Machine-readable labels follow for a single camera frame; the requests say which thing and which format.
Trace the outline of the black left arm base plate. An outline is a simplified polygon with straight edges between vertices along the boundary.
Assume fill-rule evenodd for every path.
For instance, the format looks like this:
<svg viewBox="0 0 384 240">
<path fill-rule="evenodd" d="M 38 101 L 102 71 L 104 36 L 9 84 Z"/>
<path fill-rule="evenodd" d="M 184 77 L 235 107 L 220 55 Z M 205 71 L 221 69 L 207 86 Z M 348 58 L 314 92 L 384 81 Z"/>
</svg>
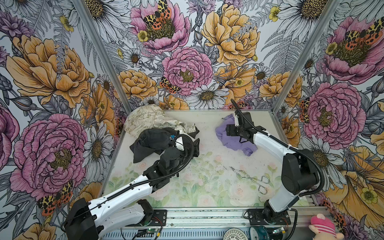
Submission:
<svg viewBox="0 0 384 240">
<path fill-rule="evenodd" d="M 143 219 L 139 222 L 141 226 L 164 227 L 167 223 L 167 210 L 153 210 L 145 213 Z"/>
</svg>

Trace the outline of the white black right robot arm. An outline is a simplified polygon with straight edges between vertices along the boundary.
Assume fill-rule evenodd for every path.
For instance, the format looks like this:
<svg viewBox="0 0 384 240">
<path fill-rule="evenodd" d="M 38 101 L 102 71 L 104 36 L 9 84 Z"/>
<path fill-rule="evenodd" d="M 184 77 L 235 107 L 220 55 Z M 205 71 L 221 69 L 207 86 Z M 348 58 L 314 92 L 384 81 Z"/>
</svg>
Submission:
<svg viewBox="0 0 384 240">
<path fill-rule="evenodd" d="M 267 223 L 274 223 L 284 217 L 301 197 L 316 194 L 323 189 L 324 172 L 313 152 L 299 150 L 271 135 L 265 128 L 255 126 L 249 112 L 242 112 L 235 100 L 231 100 L 231 103 L 236 109 L 235 123 L 227 125 L 227 135 L 240 137 L 241 143 L 249 142 L 263 148 L 282 163 L 282 186 L 265 202 L 263 209 L 263 219 Z"/>
</svg>

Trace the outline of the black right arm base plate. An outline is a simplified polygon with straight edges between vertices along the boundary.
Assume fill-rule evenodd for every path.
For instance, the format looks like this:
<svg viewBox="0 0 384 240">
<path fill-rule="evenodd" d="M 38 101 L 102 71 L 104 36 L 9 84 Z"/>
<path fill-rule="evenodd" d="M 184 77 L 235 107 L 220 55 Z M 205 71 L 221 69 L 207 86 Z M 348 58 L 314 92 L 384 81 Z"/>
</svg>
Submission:
<svg viewBox="0 0 384 240">
<path fill-rule="evenodd" d="M 248 220 L 251 226 L 289 226 L 292 223 L 287 211 L 275 213 L 267 209 L 248 209 L 243 218 Z"/>
</svg>

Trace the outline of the purple cloth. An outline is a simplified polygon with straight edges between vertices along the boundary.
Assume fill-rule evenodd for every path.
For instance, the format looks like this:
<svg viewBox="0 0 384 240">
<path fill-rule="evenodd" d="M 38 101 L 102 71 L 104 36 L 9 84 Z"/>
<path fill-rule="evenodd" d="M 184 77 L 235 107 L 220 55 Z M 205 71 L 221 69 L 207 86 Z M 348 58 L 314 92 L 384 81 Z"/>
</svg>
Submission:
<svg viewBox="0 0 384 240">
<path fill-rule="evenodd" d="M 227 125 L 235 123 L 234 116 L 232 114 L 222 118 L 222 120 L 223 122 L 216 128 L 216 136 L 222 142 L 223 146 L 234 151 L 242 151 L 247 157 L 251 156 L 258 150 L 257 146 L 250 142 L 241 143 L 240 137 L 238 136 L 227 136 Z"/>
</svg>

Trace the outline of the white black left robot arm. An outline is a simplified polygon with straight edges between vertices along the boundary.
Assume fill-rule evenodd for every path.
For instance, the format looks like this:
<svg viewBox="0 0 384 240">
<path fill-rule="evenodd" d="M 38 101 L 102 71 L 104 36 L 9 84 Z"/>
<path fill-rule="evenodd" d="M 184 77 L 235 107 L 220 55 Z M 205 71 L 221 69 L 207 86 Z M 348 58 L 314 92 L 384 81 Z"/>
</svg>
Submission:
<svg viewBox="0 0 384 240">
<path fill-rule="evenodd" d="M 75 201 L 61 230 L 69 240 L 100 240 L 116 229 L 148 224 L 154 210 L 145 197 L 179 176 L 199 154 L 200 139 L 186 134 L 174 137 L 160 160 L 131 183 L 97 199 Z"/>
</svg>

